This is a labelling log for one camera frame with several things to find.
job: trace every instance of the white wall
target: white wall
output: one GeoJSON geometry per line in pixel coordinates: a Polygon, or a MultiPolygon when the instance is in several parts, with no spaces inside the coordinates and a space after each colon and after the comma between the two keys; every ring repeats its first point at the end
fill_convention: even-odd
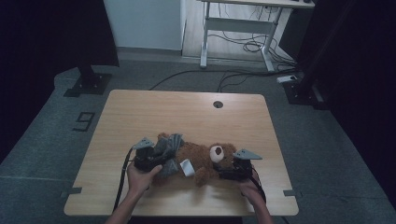
{"type": "Polygon", "coordinates": [[[117,47],[181,50],[185,0],[105,0],[117,47]]]}

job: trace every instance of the wooden table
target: wooden table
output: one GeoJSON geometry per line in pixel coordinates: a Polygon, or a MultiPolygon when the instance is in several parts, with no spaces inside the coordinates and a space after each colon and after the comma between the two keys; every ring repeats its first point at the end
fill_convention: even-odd
{"type": "MultiPolygon", "coordinates": [[[[264,160],[257,168],[273,216],[298,213],[288,172],[276,140],[264,97],[257,94],[112,91],[93,134],[64,211],[69,216],[110,215],[120,183],[120,170],[132,145],[158,133],[182,133],[185,141],[211,145],[233,143],[264,160]],[[223,103],[222,108],[214,102],[223,103]]],[[[127,180],[121,198],[128,188],[127,180]]],[[[196,188],[192,179],[174,176],[163,187],[151,187],[133,216],[253,216],[248,201],[231,180],[211,179],[196,188]]]]}
{"type": "Polygon", "coordinates": [[[251,33],[268,35],[265,44],[261,50],[262,57],[265,65],[270,72],[274,72],[275,69],[271,62],[271,55],[269,54],[269,48],[274,38],[276,27],[284,7],[290,8],[313,8],[315,4],[311,1],[305,3],[303,0],[291,1],[291,0],[199,0],[206,3],[205,13],[205,25],[204,25],[204,42],[201,46],[201,61],[200,66],[206,68],[207,61],[207,32],[209,30],[215,31],[229,31],[239,33],[251,33]],[[209,15],[210,3],[225,3],[225,4],[239,4],[239,5],[253,5],[253,6],[264,6],[264,7],[278,7],[276,17],[273,21],[248,21],[248,20],[237,20],[227,18],[213,18],[209,15]]]}

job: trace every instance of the gray carpet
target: gray carpet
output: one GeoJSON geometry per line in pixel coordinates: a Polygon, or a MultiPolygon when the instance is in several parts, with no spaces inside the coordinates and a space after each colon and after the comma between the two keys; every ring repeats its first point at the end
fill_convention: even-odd
{"type": "MultiPolygon", "coordinates": [[[[207,69],[233,68],[217,63],[207,69]]],[[[0,223],[104,223],[106,217],[65,215],[67,196],[63,192],[73,186],[109,92],[148,90],[172,74],[197,69],[197,63],[155,61],[120,61],[120,68],[96,66],[96,72],[113,74],[105,93],[78,98],[63,97],[76,82],[78,70],[58,75],[55,91],[1,164],[0,223]],[[95,113],[87,132],[73,131],[84,125],[76,122],[80,112],[95,113]]],[[[185,74],[155,90],[213,92],[222,75],[185,74]]],[[[289,223],[396,223],[387,196],[332,114],[311,106],[289,105],[277,77],[251,77],[223,91],[265,97],[291,184],[298,193],[300,212],[287,217],[289,223]]],[[[281,217],[275,221],[285,223],[281,217]]],[[[246,217],[244,223],[255,223],[255,219],[246,217]]]]}

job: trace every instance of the white desk frame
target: white desk frame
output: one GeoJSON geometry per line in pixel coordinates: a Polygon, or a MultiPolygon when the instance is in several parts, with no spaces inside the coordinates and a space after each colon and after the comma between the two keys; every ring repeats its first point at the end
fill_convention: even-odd
{"type": "Polygon", "coordinates": [[[264,58],[264,62],[269,72],[274,72],[275,69],[271,62],[271,56],[269,54],[269,48],[274,38],[276,27],[279,22],[282,9],[284,7],[300,7],[300,8],[312,8],[315,6],[313,2],[304,3],[303,0],[299,2],[291,0],[201,0],[206,3],[205,13],[205,26],[204,26],[204,42],[201,49],[201,63],[202,68],[206,68],[207,63],[207,32],[209,30],[214,31],[229,31],[239,33],[251,33],[269,35],[265,41],[264,48],[261,53],[264,58]],[[255,5],[255,6],[268,6],[278,7],[276,17],[273,21],[248,21],[248,20],[236,20],[236,19],[225,19],[225,18],[211,18],[209,15],[210,3],[226,3],[226,4],[242,4],[242,5],[255,5]]]}

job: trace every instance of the teddy bear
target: teddy bear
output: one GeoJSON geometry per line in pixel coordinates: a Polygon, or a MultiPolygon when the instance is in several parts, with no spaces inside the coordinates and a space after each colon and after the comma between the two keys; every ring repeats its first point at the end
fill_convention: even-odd
{"type": "MultiPolygon", "coordinates": [[[[167,133],[158,135],[159,140],[168,137],[167,133]]],[[[235,146],[230,143],[214,143],[207,147],[183,141],[172,160],[175,160],[180,176],[186,176],[182,164],[188,162],[193,168],[195,186],[201,187],[207,184],[210,178],[219,178],[219,173],[214,169],[214,166],[221,169],[233,169],[233,154],[235,152],[235,146]]],[[[167,176],[157,175],[153,179],[153,184],[160,186],[166,182],[166,178],[167,176]]]]}

